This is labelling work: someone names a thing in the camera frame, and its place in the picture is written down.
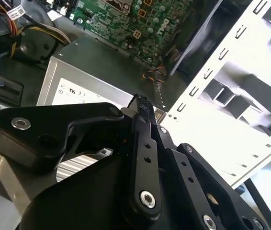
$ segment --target yellow wire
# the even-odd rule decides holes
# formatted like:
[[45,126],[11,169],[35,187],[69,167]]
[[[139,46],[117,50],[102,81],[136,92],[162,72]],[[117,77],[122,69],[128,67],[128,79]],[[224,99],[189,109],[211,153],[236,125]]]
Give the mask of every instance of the yellow wire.
[[37,31],[41,31],[41,32],[43,32],[43,33],[46,33],[46,34],[48,34],[48,35],[54,37],[55,39],[57,39],[57,40],[60,41],[61,43],[67,45],[66,42],[64,42],[63,40],[61,40],[61,39],[58,38],[57,36],[55,36],[55,35],[49,33],[48,31],[46,31],[46,30],[44,30],[44,29],[42,29],[42,28],[40,28],[40,27],[35,26],[35,27],[30,27],[29,29],[37,30]]
[[[0,8],[2,8],[2,10],[5,11],[5,13],[7,13],[7,10],[6,10],[1,4],[0,4]],[[16,24],[15,24],[15,21],[13,21],[13,20],[11,20],[11,21],[12,21],[13,26],[14,26],[14,28],[15,28],[16,35],[19,35],[19,34],[22,32],[22,30],[24,29],[24,27],[21,28],[20,30],[17,30],[17,26],[16,26]],[[41,31],[41,32],[43,32],[43,33],[46,33],[46,34],[52,36],[53,38],[57,39],[57,40],[60,41],[61,43],[67,45],[63,40],[61,40],[60,38],[58,38],[58,37],[55,36],[54,34],[51,34],[51,33],[49,33],[48,31],[46,31],[46,30],[44,30],[44,29],[42,29],[42,28],[39,28],[39,27],[35,26],[35,27],[31,27],[30,29],[33,29],[33,30],[37,30],[37,31]],[[10,57],[13,57],[13,55],[14,55],[14,53],[15,53],[16,45],[17,45],[16,42],[13,43],[13,45],[12,45],[12,47],[11,47],[11,55],[10,55]]]
[[15,52],[15,48],[16,48],[16,42],[13,43],[13,45],[12,45],[10,57],[13,57],[14,52]]
[[[3,11],[5,11],[5,13],[7,13],[6,9],[5,9],[1,4],[0,4],[0,7],[2,8]],[[12,23],[13,23],[13,25],[14,25],[16,31],[17,31],[17,26],[16,26],[16,24],[15,24],[15,21],[13,21],[13,20],[11,20],[11,21],[12,21]]]
[[[7,10],[0,4],[0,8],[5,11],[5,13],[7,13]],[[19,31],[17,30],[17,26],[15,24],[15,21],[11,20],[14,28],[15,28],[15,31],[16,31],[16,34],[18,35],[19,34]],[[16,49],[16,42],[12,44],[11,46],[11,54],[10,54],[10,57],[13,57],[14,53],[15,53],[15,49]]]

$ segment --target metal slot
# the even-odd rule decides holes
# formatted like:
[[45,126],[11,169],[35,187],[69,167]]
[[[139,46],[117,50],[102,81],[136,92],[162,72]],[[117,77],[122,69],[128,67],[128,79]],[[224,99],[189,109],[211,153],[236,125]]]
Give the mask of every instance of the metal slot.
[[212,74],[212,72],[213,72],[213,70],[211,70],[210,71],[210,68],[207,70],[207,72],[204,74],[204,79],[205,80],[207,80],[209,77],[210,77],[210,75]]
[[223,51],[220,53],[220,56],[218,57],[218,59],[221,61],[224,59],[224,57],[227,55],[227,53],[229,52],[228,49],[224,48]]
[[244,25],[242,25],[238,30],[237,30],[237,33],[236,33],[236,36],[235,38],[236,39],[239,39],[242,34],[246,31],[247,27],[244,27]]
[[178,107],[177,111],[180,113],[185,107],[185,104],[181,103],[181,105]]
[[193,96],[197,93],[198,90],[199,90],[199,88],[196,88],[196,86],[194,86],[194,88],[193,88],[192,91],[189,93],[189,95],[190,95],[191,97],[193,97]]
[[260,11],[263,9],[263,7],[265,7],[265,5],[267,4],[267,1],[261,0],[259,2],[259,4],[256,6],[256,8],[253,10],[253,13],[255,15],[257,15],[258,13],[260,13]]

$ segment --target green circuit board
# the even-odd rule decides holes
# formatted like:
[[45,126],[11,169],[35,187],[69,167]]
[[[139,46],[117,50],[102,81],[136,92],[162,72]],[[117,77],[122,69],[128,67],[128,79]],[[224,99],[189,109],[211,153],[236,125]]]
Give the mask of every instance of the green circuit board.
[[175,35],[192,0],[79,0],[70,15],[81,25],[152,66],[162,63],[161,52]]

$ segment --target silver screw head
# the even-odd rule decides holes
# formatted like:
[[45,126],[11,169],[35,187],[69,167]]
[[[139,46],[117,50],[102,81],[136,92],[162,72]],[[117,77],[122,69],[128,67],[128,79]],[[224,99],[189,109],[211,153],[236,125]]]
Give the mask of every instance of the silver screw head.
[[163,127],[160,127],[160,130],[162,131],[162,133],[167,133],[166,129]]
[[154,196],[148,191],[141,192],[140,200],[142,204],[145,205],[147,208],[154,208],[156,205],[156,200]]
[[213,221],[213,219],[210,216],[204,215],[203,216],[203,221],[204,221],[204,224],[208,227],[209,230],[216,230],[216,224],[215,224],[215,222]]
[[16,117],[12,119],[11,125],[19,130],[27,130],[31,127],[30,121],[28,121],[26,118],[22,117]]
[[189,153],[193,153],[193,149],[190,146],[187,146],[186,149]]
[[82,18],[78,18],[77,19],[77,23],[82,24],[83,23],[83,19]]
[[111,110],[111,112],[112,112],[113,114],[118,115],[118,111],[117,111],[116,108],[111,107],[110,110]]
[[254,222],[258,226],[259,229],[264,230],[264,227],[262,226],[262,224],[256,218],[254,218]]

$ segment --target red wire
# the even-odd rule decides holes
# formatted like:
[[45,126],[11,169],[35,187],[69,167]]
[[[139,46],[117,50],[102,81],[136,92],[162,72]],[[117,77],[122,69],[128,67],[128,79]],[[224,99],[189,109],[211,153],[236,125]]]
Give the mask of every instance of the red wire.
[[16,31],[15,31],[13,23],[11,22],[10,19],[9,19],[9,26],[10,26],[10,29],[11,29],[11,32],[12,32],[12,36],[15,36],[16,35]]

